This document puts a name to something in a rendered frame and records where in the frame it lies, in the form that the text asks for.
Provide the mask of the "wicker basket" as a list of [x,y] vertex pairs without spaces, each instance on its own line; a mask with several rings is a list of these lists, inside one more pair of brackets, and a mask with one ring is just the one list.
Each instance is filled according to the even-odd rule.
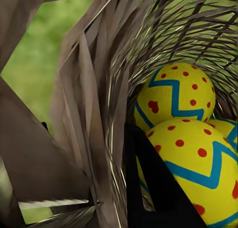
[[[49,1],[56,0],[0,0],[0,74],[42,3]],[[48,112],[57,140],[0,76],[0,228],[128,228],[124,124],[158,67],[195,58],[187,63],[209,71],[206,75],[216,83],[212,118],[238,122],[238,103],[232,97],[238,94],[238,74],[231,69],[232,63],[238,66],[238,55],[228,52],[238,50],[226,45],[238,47],[238,37],[223,35],[238,35],[229,28],[238,27],[238,4],[196,0],[165,8],[173,1],[92,1],[62,39]],[[191,14],[175,17],[191,4],[197,4]],[[218,9],[199,12],[204,5]],[[234,14],[229,21],[216,19],[229,13]],[[188,22],[180,24],[184,20]],[[191,25],[200,21],[209,23]],[[200,28],[204,30],[188,33]],[[208,30],[214,32],[201,34]],[[186,37],[191,34],[198,36]],[[229,63],[219,65],[218,58]],[[199,59],[220,69],[197,64]],[[144,209],[155,211],[141,193]],[[53,216],[26,224],[21,210],[42,207],[49,207]]]

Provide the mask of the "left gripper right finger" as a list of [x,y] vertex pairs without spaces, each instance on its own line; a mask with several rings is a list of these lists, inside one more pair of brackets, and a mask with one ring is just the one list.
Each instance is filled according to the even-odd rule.
[[[144,131],[124,124],[128,228],[208,228]],[[136,155],[155,211],[144,209]]]

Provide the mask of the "easter egg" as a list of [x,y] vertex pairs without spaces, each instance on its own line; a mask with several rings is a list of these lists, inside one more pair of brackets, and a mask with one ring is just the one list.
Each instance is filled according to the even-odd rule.
[[146,134],[170,119],[206,122],[212,117],[215,106],[213,81],[201,68],[177,61],[149,75],[135,101],[133,122]]
[[210,118],[210,120],[207,121],[207,124],[223,134],[225,139],[234,148],[238,158],[238,122],[223,118]]
[[[208,228],[237,228],[237,154],[207,121],[170,119],[145,135]],[[137,155],[136,162],[140,187],[153,205]]]

